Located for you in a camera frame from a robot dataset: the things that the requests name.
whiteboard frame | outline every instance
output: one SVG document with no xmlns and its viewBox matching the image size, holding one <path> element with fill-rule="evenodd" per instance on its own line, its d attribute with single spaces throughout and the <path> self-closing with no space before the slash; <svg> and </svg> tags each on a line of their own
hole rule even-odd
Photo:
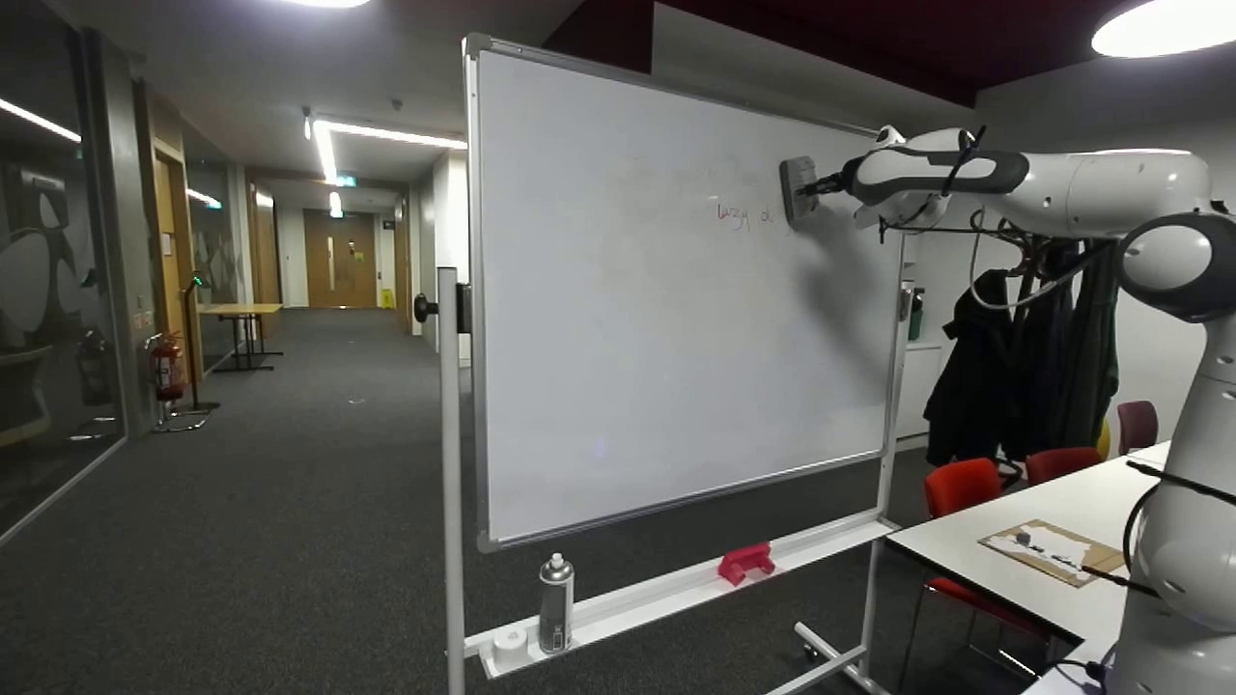
<svg viewBox="0 0 1236 695">
<path fill-rule="evenodd" d="M 750 117 L 775 117 L 775 118 L 792 118 L 792 125 L 815 125 L 815 126 L 834 126 L 834 131 L 851 131 L 851 136 L 872 136 L 872 131 L 863 131 L 863 126 L 846 126 L 846 125 L 820 125 L 820 118 L 803 118 L 803 117 L 783 117 L 783 112 L 763 112 L 763 107 L 753 107 L 753 105 L 738 105 L 738 99 L 726 99 L 726 95 L 711 95 L 711 92 L 687 92 L 687 87 L 671 87 L 671 86 L 662 86 L 646 73 L 629 73 L 629 68 L 618 68 L 618 67 L 597 67 L 597 63 L 583 63 L 583 56 L 566 56 L 566 54 L 554 54 L 554 49 L 538 49 L 538 47 L 523 47 L 523 42 L 506 42 L 506 37 L 490 37 L 490 33 L 467 33 L 465 37 L 465 80 L 467 80 L 467 92 L 465 92 L 465 112 L 467 112 L 467 282 L 480 282 L 485 279 L 485 260 L 483 260 L 483 244 L 480 244 L 480 229 L 483 229 L 483 212 L 480 212 L 480 159 L 483 150 L 475 146 L 475 63 L 480 54 L 506 54 L 506 56 L 523 56 L 523 63 L 538 63 L 538 67 L 557 67 L 557 68 L 573 68 L 573 73 L 583 73 L 583 76 L 608 76 L 608 80 L 623 80 L 623 86 L 637 86 L 637 87 L 647 87 L 647 92 L 668 92 L 668 95 L 687 95 L 687 99 L 705 99 L 705 105 L 726 105 L 726 107 L 738 107 L 738 112 L 750 112 Z M 886 244 L 896 244 L 896 284 L 905 284 L 905 237 L 887 237 Z M 623 511 L 623 513 L 608 513 L 608 517 L 590 517 L 590 520 L 579 520 L 579 526 L 559 526 L 559 527 L 550 527 L 550 531 L 528 531 L 528 536 L 517 536 L 517 542 L 493 542 L 490 531 L 490 481 L 485 481 L 485 301 L 480 291 L 467 294 L 472 298 L 472 459 L 467 467 L 475 472 L 475 549 L 480 551 L 506 551 L 506 549 L 526 549 L 526 543 L 544 543 L 544 542 L 559 542 L 559 536 L 575 536 L 575 531 L 590 531 L 590 527 L 601 527 L 601 526 L 623 526 L 623 520 L 635 520 L 635 517 L 647 517 L 647 513 L 668 513 L 668 511 L 685 511 L 685 506 L 696 506 L 696 500 L 705 500 L 705 499 L 726 499 L 726 495 L 740 495 L 740 490 L 760 490 L 760 488 L 775 488 L 775 481 L 792 481 L 792 478 L 806 478 L 806 475 L 823 475 L 823 472 L 841 472 L 841 467 L 853 467 L 853 464 L 882 464 L 882 475 L 875 475 L 875 506 L 869 506 L 875 517 L 886 517 L 886 499 L 887 499 L 887 488 L 893 488 L 893 455 L 896 455 L 896 408 L 901 408 L 901 372 L 905 372 L 905 298 L 896 294 L 896 319 L 893 319 L 893 351 L 887 351 L 887 385 L 886 385 L 886 437 L 882 437 L 882 448 L 875 451 L 853 451 L 853 455 L 837 455 L 837 459 L 820 459 L 820 464 L 801 464 L 783 475 L 767 475 L 767 478 L 750 478 L 750 481 L 730 481 L 730 488 L 711 488 L 711 490 L 698 490 L 698 495 L 685 495 L 685 499 L 671 499 L 671 500 L 655 500 L 655 506 L 637 506 L 637 511 Z"/>
</svg>

red chair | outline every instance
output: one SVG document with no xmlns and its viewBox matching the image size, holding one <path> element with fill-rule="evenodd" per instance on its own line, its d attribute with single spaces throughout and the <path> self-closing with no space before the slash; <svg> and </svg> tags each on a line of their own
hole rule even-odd
<svg viewBox="0 0 1236 695">
<path fill-rule="evenodd" d="M 1155 400 L 1119 400 L 1117 422 L 1119 422 L 1119 455 L 1129 455 L 1132 448 L 1155 448 L 1160 440 Z"/>
<path fill-rule="evenodd" d="M 941 464 L 926 475 L 923 481 L 926 490 L 926 511 L 932 517 L 945 517 L 945 513 L 956 513 L 956 511 L 968 511 L 968 506 L 980 506 L 980 500 L 991 500 L 1005 495 L 1005 478 L 1000 478 L 1000 467 L 991 459 L 954 459 L 954 464 Z M 913 639 L 908 639 L 908 652 L 901 661 L 901 677 L 896 677 L 896 691 L 901 691 L 901 679 L 913 663 L 913 652 L 915 652 L 915 633 L 919 633 L 919 608 L 923 608 L 923 593 L 941 593 L 941 597 L 954 597 L 954 602 L 967 602 L 972 614 L 990 614 L 990 617 L 1017 617 L 1017 608 L 1008 608 L 1005 602 L 950 579 L 950 575 L 932 575 L 915 597 L 915 617 L 913 617 Z"/>
<path fill-rule="evenodd" d="M 1098 464 L 1094 448 L 1047 448 L 1029 455 L 1029 481 L 1040 488 L 1047 478 L 1074 475 L 1094 464 Z"/>
</svg>

whiteboard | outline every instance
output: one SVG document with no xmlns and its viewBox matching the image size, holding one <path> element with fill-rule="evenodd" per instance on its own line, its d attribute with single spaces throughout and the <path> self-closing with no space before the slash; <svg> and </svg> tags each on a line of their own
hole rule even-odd
<svg viewBox="0 0 1236 695">
<path fill-rule="evenodd" d="M 901 239 L 792 231 L 775 172 L 864 136 L 490 37 L 465 56 L 483 549 L 886 448 Z"/>
</svg>

table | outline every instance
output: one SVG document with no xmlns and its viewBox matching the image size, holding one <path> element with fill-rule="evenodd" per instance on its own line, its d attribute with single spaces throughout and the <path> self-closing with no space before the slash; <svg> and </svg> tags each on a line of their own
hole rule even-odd
<svg viewBox="0 0 1236 695">
<path fill-rule="evenodd" d="M 263 318 L 278 318 L 282 305 L 197 305 L 197 318 L 221 318 L 230 323 L 230 361 L 235 372 L 274 372 L 263 355 L 282 355 L 263 349 Z"/>
<path fill-rule="evenodd" d="M 908 549 L 923 554 L 926 563 L 1034 614 L 1040 620 L 1074 633 L 1080 646 L 1065 661 L 1102 661 L 1123 620 L 1123 585 L 1094 579 L 1084 585 L 1065 585 L 1041 571 L 1032 571 L 991 549 L 980 543 L 980 536 L 998 527 L 1013 527 L 1020 520 L 1049 520 L 1061 527 L 1074 527 L 1088 542 L 1119 549 L 1123 517 L 1134 506 L 1143 490 L 1155 488 L 1155 478 L 1129 467 L 1129 459 L 1138 459 L 1146 467 L 1168 464 L 1168 448 L 1143 448 L 1119 459 L 1103 459 L 1098 467 L 1084 467 L 1079 475 L 1061 475 L 1017 495 L 1005 495 L 998 500 L 893 531 L 887 542 L 896 549 Z M 1047 672 L 1032 695 L 1074 695 L 1079 682 L 1069 682 L 1057 669 Z"/>
</svg>

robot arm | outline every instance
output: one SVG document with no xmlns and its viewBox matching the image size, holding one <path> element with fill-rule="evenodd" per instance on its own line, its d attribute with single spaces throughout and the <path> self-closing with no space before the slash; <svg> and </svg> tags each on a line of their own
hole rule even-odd
<svg viewBox="0 0 1236 695">
<path fill-rule="evenodd" d="M 1168 481 L 1143 506 L 1132 551 L 1132 579 L 1151 593 L 1129 592 L 1108 691 L 1236 691 L 1236 506 L 1226 500 L 1236 495 L 1236 225 L 1208 204 L 1208 166 L 1184 150 L 1020 155 L 976 143 L 887 126 L 830 177 L 803 181 L 812 162 L 783 162 L 787 221 L 812 221 L 820 191 L 851 191 L 886 229 L 915 231 L 932 195 L 968 191 L 1025 237 L 1117 239 L 1129 294 L 1205 323 Z"/>
</svg>

